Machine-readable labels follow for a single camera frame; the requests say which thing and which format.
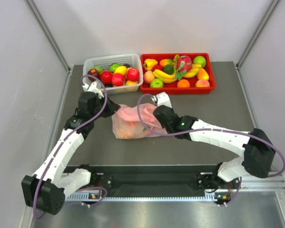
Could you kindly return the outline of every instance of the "white wall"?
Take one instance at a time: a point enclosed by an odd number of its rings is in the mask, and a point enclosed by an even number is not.
[[[66,75],[25,2],[0,1],[0,228],[19,225]]]
[[[260,127],[285,155],[285,0],[252,49],[242,73]],[[275,165],[281,167],[278,160]]]
[[[207,52],[238,62],[271,0],[35,0],[67,62]]]

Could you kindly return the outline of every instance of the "artificial fruit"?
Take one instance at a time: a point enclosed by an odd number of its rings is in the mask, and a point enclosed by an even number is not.
[[[163,81],[156,78],[156,79],[151,81],[150,87],[151,88],[163,88]]]
[[[94,69],[94,68],[93,68],[93,69],[90,69],[87,74],[88,74],[88,75],[92,75],[92,76],[97,77],[97,78],[100,78],[100,73],[98,72],[98,70],[96,70],[96,69]]]
[[[161,70],[154,70],[153,75],[156,78],[161,79],[164,83],[172,83],[172,82],[175,82],[177,80],[177,78],[175,77],[175,70],[174,70],[174,73],[172,75],[168,75]]]
[[[125,75],[127,71],[127,68],[125,66],[119,66],[118,68],[116,68],[116,70],[114,71],[114,74],[122,74],[122,75]]]
[[[148,58],[144,61],[143,67],[145,70],[152,70],[152,68],[157,64],[158,62],[155,59]]]
[[[190,82],[186,79],[182,79],[177,83],[178,88],[189,88],[190,87]]]
[[[112,76],[113,74],[108,71],[108,70],[104,70],[101,74],[100,74],[100,80],[104,83],[104,84],[111,84],[112,83]]]
[[[127,68],[127,70],[126,70],[126,72],[125,72],[125,78],[127,78],[127,73],[128,73],[128,71],[131,69],[131,67],[130,68]]]
[[[125,82],[125,77],[124,75],[120,73],[113,74],[112,76],[112,84],[114,86],[123,86]]]
[[[210,83],[207,80],[198,80],[195,84],[196,87],[210,87]]]
[[[162,66],[159,65],[159,64],[155,65],[155,66],[152,68],[152,71],[154,71],[154,70],[156,70],[156,69],[158,69],[158,70],[163,70]]]
[[[208,73],[205,71],[205,69],[203,69],[203,68],[201,68],[200,70],[199,70],[199,72],[198,72],[198,80],[201,80],[201,79],[203,79],[203,80],[209,80],[209,75],[208,75]]]
[[[127,79],[133,82],[136,82],[139,80],[139,71],[136,68],[130,68],[127,72]]]
[[[123,64],[123,66],[125,66],[126,68],[130,68],[131,67],[131,65],[127,64],[127,63]]]
[[[138,84],[138,81],[133,82],[133,81],[128,80],[128,81],[126,81],[126,83],[125,83],[126,86],[132,86],[132,85],[136,85],[136,84]]]
[[[194,77],[200,71],[201,65],[192,64],[192,68],[184,74],[183,77],[190,78]]]
[[[166,65],[163,68],[163,72],[165,72],[168,75],[172,75],[174,73],[174,67],[172,65]]]
[[[162,67],[165,67],[166,65],[171,65],[173,63],[173,59],[162,59],[161,61],[160,61],[160,65],[162,66]]]
[[[94,69],[96,69],[100,74],[103,72],[103,68],[101,66],[94,66]]]
[[[193,60],[194,64],[200,64],[201,68],[204,68],[206,65],[206,59],[203,56],[196,56]]]
[[[155,76],[153,75],[153,72],[152,72],[152,71],[148,70],[146,73],[144,73],[144,75],[143,75],[143,81],[144,81],[145,83],[150,84],[153,79],[155,79]]]
[[[120,67],[120,65],[118,63],[113,63],[112,65],[110,65],[109,67],[109,71],[111,71],[112,73],[115,72],[115,70]]]
[[[176,78],[181,80],[181,78],[184,76],[185,73],[191,70],[192,68],[192,60],[189,56],[181,56],[177,60],[176,65]]]

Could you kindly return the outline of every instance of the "translucent plastic bag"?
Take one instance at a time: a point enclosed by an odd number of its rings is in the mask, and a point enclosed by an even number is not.
[[[158,136],[149,132],[141,125],[137,114],[137,107],[131,108],[124,104],[121,104],[120,106],[121,108],[112,116],[113,133],[117,139],[140,139]],[[140,114],[142,120],[152,130],[160,133],[167,133],[153,115],[155,109],[156,106],[152,104],[141,104]]]

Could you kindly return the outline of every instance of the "red apple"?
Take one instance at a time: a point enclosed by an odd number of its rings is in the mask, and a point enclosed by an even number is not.
[[[112,83],[112,76],[113,76],[113,74],[110,71],[104,70],[100,75],[100,80],[104,84],[111,84]]]
[[[97,77],[97,78],[100,78],[100,73],[99,73],[99,71],[96,70],[96,69],[94,69],[94,68],[93,68],[93,69],[90,69],[87,74],[88,74],[88,75],[93,75],[94,77]]]
[[[156,69],[161,70],[161,71],[163,70],[162,66],[159,65],[159,64],[155,65],[155,66],[152,68],[152,71],[154,71],[154,70],[156,70]]]
[[[112,84],[114,86],[123,86],[125,82],[125,77],[122,74],[116,73],[112,76]]]
[[[130,68],[127,73],[127,79],[133,82],[139,80],[139,71],[136,68]]]

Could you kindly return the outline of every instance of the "robotic arm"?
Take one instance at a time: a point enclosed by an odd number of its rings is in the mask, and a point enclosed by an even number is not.
[[[73,192],[87,184],[96,185],[97,183],[96,172],[88,165],[82,165],[70,175],[61,177],[76,149],[94,128],[94,121],[80,128],[79,126],[94,117],[105,101],[97,82],[93,82],[90,86],[85,84],[83,87],[85,92],[80,95],[78,108],[67,120],[56,146],[40,168],[32,176],[27,175],[22,180],[21,185],[27,206],[33,206],[34,195],[40,180],[42,183],[38,191],[37,209],[53,215],[61,210],[65,199]],[[104,111],[99,117],[112,116],[119,108],[119,105],[108,98]]]
[[[221,162],[217,165],[212,174],[212,183],[215,181],[217,185],[219,185],[220,183],[230,182],[235,178],[248,175],[259,178],[268,177],[275,151],[265,144],[249,136],[222,133],[217,129],[221,129],[222,131],[227,129],[211,125],[196,117],[178,117],[178,115],[174,113],[169,96],[166,93],[153,96],[152,100],[158,106],[153,114],[161,123],[162,127],[167,130],[167,133],[183,132],[190,129],[211,129],[209,131],[177,135],[176,138],[209,143],[232,151],[238,155],[237,158],[231,161]],[[260,129],[255,128],[249,134],[270,142],[266,134]]]

